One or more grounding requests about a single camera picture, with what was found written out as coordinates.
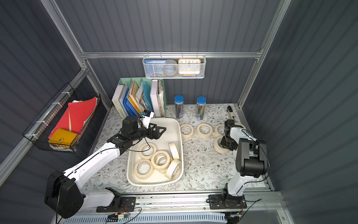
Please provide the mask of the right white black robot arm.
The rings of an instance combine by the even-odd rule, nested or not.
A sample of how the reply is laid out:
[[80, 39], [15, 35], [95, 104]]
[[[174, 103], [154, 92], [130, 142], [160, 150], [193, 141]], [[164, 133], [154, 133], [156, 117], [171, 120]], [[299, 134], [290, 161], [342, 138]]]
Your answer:
[[233, 119], [228, 119], [224, 122], [224, 136], [218, 145], [236, 151], [236, 173], [223, 190], [222, 202], [240, 204], [246, 187], [269, 169], [266, 143], [253, 137], [243, 126], [236, 125]]

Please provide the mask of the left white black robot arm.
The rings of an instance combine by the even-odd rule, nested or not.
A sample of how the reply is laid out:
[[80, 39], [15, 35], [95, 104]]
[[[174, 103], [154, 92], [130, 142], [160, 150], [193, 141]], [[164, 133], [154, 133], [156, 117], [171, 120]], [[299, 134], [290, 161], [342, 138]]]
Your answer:
[[78, 211], [101, 207], [115, 211], [121, 207], [121, 195], [112, 188], [97, 193], [81, 192], [84, 184], [107, 163], [119, 157], [141, 140], [158, 140], [167, 129], [150, 123], [149, 117], [140, 120], [128, 116], [120, 131], [109, 138], [95, 153], [64, 172], [55, 171], [47, 180], [45, 204], [60, 215], [69, 218]]

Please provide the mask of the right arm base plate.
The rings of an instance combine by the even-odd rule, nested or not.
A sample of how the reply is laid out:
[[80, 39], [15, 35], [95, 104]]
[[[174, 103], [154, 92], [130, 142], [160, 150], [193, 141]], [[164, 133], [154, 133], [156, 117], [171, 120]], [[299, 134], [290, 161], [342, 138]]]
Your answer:
[[247, 208], [244, 197], [234, 197], [231, 195], [209, 195], [206, 202], [209, 204], [211, 210]]

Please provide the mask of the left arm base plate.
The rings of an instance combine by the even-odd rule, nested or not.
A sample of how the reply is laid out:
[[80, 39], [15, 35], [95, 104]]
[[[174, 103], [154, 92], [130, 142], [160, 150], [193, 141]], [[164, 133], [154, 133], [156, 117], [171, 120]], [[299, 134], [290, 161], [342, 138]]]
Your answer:
[[106, 212], [132, 212], [136, 205], [136, 197], [115, 197], [108, 206], [99, 206], [96, 209], [97, 213]]

